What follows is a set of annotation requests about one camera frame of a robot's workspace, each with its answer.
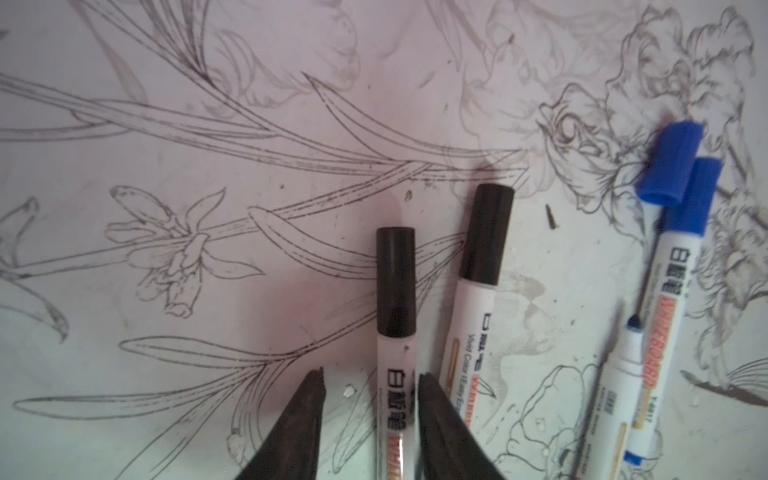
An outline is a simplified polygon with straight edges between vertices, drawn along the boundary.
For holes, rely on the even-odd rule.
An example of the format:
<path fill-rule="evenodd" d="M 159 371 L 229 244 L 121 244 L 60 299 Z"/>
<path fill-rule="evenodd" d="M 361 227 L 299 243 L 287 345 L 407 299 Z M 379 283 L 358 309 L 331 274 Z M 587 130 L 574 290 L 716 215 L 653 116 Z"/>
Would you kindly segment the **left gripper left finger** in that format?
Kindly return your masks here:
<path fill-rule="evenodd" d="M 324 371 L 309 371 L 237 480 L 315 480 L 326 399 Z"/>

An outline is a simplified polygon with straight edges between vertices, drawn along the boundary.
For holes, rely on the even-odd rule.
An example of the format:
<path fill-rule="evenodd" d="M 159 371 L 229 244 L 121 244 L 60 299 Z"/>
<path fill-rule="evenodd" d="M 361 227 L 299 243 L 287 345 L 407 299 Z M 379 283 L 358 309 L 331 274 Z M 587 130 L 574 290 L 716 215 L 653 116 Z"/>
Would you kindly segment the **white marker pen blue tip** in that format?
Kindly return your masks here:
<path fill-rule="evenodd" d="M 602 365 L 577 479 L 616 479 L 619 475 L 643 383 L 643 336 L 639 316 L 631 316 Z"/>

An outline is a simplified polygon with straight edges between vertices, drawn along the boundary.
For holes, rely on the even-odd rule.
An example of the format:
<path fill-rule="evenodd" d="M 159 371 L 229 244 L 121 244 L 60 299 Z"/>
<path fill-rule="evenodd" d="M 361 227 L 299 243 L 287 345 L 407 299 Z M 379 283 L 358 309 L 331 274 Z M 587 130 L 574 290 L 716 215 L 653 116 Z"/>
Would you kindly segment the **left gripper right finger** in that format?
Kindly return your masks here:
<path fill-rule="evenodd" d="M 419 376 L 417 403 L 425 479 L 503 479 L 433 374 Z"/>

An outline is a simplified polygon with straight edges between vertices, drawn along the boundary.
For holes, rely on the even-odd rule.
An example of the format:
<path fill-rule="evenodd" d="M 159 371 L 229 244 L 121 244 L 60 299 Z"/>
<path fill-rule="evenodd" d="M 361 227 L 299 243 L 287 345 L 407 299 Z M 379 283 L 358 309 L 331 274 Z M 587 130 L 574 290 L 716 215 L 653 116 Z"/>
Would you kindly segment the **blue pen cap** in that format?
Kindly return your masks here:
<path fill-rule="evenodd" d="M 682 201 L 703 134 L 704 126 L 693 121 L 662 129 L 646 174 L 636 186 L 641 201 L 662 207 Z"/>

